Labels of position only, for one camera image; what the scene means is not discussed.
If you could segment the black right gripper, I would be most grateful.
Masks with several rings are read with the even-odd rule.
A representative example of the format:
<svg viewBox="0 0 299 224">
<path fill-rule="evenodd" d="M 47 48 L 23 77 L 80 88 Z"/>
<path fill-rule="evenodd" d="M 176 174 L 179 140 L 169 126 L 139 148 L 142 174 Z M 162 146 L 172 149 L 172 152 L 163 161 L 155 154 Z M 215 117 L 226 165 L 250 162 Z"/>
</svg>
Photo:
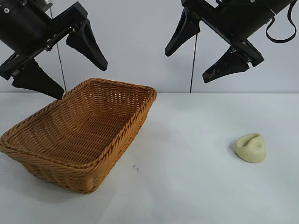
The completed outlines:
<svg viewBox="0 0 299 224">
<path fill-rule="evenodd" d="M 205 0 L 181 2 L 187 9 L 183 9 L 177 28 L 165 47 L 166 56 L 171 56 L 182 44 L 198 34 L 199 22 L 203 21 L 232 47 L 203 73 L 204 83 L 246 72 L 249 69 L 248 62 L 256 67 L 264 61 L 248 38 L 275 16 L 267 1 L 232 0 L 224 1 L 217 7 Z"/>
</svg>

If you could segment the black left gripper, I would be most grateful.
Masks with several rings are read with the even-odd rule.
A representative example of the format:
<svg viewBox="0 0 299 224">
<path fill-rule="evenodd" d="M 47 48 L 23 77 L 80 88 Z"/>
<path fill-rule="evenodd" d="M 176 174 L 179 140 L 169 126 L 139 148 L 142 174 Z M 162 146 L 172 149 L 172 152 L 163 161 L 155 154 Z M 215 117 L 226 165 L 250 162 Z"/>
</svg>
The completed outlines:
<svg viewBox="0 0 299 224">
<path fill-rule="evenodd" d="M 50 49 L 68 34 L 68 46 L 84 55 L 98 69 L 106 71 L 108 62 L 95 40 L 87 15 L 88 12 L 79 2 L 55 18 L 50 18 L 33 0 L 2 0 L 0 40 L 14 53 L 0 66 L 1 77 L 9 80 L 12 70 L 19 64 Z M 35 60 L 19 70 L 12 86 L 59 100 L 64 94 L 64 89 Z"/>
</svg>

